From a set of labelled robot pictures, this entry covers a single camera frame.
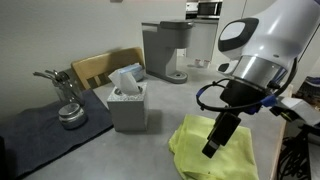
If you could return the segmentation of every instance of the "wooden chair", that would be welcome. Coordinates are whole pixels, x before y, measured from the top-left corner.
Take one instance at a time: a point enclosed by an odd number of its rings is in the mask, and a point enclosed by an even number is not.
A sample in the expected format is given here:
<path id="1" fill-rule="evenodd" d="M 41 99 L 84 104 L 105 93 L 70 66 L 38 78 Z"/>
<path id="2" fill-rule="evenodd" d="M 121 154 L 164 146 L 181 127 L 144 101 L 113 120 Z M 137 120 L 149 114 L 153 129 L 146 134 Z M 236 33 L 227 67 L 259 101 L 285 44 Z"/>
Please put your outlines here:
<path id="1" fill-rule="evenodd" d="M 108 75 L 113 71 L 139 63 L 144 67 L 142 50 L 139 47 L 123 49 L 115 52 L 101 54 L 98 56 L 74 61 L 71 63 L 85 89 L 99 87 L 110 82 Z"/>

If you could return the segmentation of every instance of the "towel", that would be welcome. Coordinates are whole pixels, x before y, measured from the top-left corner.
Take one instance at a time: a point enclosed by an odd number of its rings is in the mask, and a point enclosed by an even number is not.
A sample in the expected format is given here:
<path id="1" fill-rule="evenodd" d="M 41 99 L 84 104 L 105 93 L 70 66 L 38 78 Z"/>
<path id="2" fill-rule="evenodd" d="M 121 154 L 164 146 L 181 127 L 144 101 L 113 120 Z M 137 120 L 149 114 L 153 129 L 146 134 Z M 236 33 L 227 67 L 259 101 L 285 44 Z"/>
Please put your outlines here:
<path id="1" fill-rule="evenodd" d="M 27 109 L 0 125 L 11 179 L 23 178 L 113 127 L 109 110 L 92 90 L 84 91 L 83 98 L 88 120 L 74 130 L 59 122 L 61 102 Z"/>
<path id="2" fill-rule="evenodd" d="M 169 140 L 175 166 L 184 180 L 257 180 L 250 129 L 238 127 L 210 159 L 202 154 L 214 120 L 186 115 Z"/>

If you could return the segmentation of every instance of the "white wall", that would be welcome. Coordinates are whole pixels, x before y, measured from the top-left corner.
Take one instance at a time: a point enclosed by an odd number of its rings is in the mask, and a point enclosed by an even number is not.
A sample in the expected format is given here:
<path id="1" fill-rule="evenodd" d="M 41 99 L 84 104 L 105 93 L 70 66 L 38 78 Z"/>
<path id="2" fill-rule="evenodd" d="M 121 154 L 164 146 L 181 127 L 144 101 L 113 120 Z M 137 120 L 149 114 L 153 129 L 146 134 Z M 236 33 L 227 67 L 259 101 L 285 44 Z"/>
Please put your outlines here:
<path id="1" fill-rule="evenodd" d="M 0 119 L 57 100 L 34 71 L 142 47 L 141 21 L 184 19 L 186 0 L 0 0 Z"/>

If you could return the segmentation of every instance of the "table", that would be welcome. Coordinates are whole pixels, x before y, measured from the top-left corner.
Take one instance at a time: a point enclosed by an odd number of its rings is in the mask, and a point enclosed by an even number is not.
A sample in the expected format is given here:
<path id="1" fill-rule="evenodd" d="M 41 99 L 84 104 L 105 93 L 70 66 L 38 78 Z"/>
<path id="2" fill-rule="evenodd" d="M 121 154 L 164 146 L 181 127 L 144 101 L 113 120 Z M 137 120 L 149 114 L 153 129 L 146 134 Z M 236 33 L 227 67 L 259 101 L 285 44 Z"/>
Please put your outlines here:
<path id="1" fill-rule="evenodd" d="M 185 84 L 175 85 L 147 76 L 149 93 L 148 131 L 118 133 L 114 129 L 86 143 L 73 152 L 28 176 L 34 179 L 77 180 L 175 180 L 181 179 L 169 152 L 168 140 L 186 114 L 215 118 L 218 113 L 201 111 L 196 92 L 213 80 L 223 78 L 214 68 L 199 69 L 178 60 L 178 69 L 188 73 Z M 112 84 L 94 90 L 102 102 Z M 223 106 L 222 89 L 210 88 L 202 99 L 209 105 Z M 261 180 L 273 179 L 282 143 L 285 121 L 274 117 L 266 108 L 255 116 L 241 114 L 240 125 L 251 129 L 253 151 Z"/>

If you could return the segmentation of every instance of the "black mat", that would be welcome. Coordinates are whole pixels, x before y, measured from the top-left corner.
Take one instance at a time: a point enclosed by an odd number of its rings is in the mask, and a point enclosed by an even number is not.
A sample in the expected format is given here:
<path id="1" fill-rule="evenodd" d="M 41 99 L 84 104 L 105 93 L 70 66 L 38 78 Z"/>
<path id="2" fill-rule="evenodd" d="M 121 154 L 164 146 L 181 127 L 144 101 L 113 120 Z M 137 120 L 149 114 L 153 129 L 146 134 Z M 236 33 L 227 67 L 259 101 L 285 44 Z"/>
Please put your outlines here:
<path id="1" fill-rule="evenodd" d="M 109 110 L 94 92 L 85 91 L 83 97 L 88 121 L 75 130 L 60 124 L 59 102 L 25 110 L 1 124 L 10 177 L 21 178 L 113 127 Z"/>

